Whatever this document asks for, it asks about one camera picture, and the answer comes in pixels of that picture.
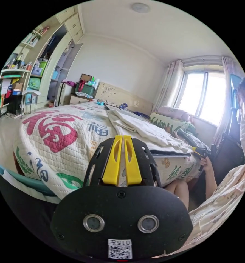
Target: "wooden headboard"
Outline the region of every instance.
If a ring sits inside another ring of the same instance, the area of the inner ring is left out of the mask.
[[[117,88],[107,83],[100,82],[97,92],[95,94],[96,99],[113,102],[116,105],[126,103],[128,110],[138,111],[150,116],[153,104],[145,99],[140,98],[137,95],[130,93],[129,91]]]

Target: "green storage box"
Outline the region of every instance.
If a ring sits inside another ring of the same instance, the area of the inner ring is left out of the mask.
[[[44,61],[43,61],[43,62],[40,62],[39,67],[42,69],[40,76],[43,75],[44,70],[45,70],[45,68],[46,68],[46,64],[47,64],[47,62],[44,62]]]
[[[75,88],[75,92],[78,92],[78,88],[79,88],[79,82],[77,82],[76,88]],[[94,87],[84,84],[82,91],[83,93],[88,94],[89,96],[93,96],[94,93]]]

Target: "person's hand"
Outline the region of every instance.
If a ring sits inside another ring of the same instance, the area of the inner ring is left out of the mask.
[[[206,158],[201,157],[200,164],[203,166],[203,170],[206,173],[213,171],[213,166],[208,156]]]

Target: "pink pillow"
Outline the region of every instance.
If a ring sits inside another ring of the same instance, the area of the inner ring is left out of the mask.
[[[158,109],[157,113],[163,114],[173,119],[177,119],[181,121],[188,121],[190,123],[193,123],[192,114],[189,114],[188,112],[185,112],[184,110],[179,110],[179,109],[171,108],[168,106],[162,106]]]

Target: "white chair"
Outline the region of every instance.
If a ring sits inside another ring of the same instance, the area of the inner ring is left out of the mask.
[[[21,101],[21,119],[23,117],[23,113],[24,113],[24,106],[25,106],[25,100],[26,100],[26,95],[27,94],[31,94],[31,96],[35,96],[35,111],[36,111],[36,106],[37,106],[37,99],[38,99],[38,96],[41,95],[41,92],[38,91],[38,90],[25,90],[22,92],[22,101]],[[31,101],[30,103],[28,104],[28,114],[31,113],[31,105],[32,104],[32,98],[31,98]]]

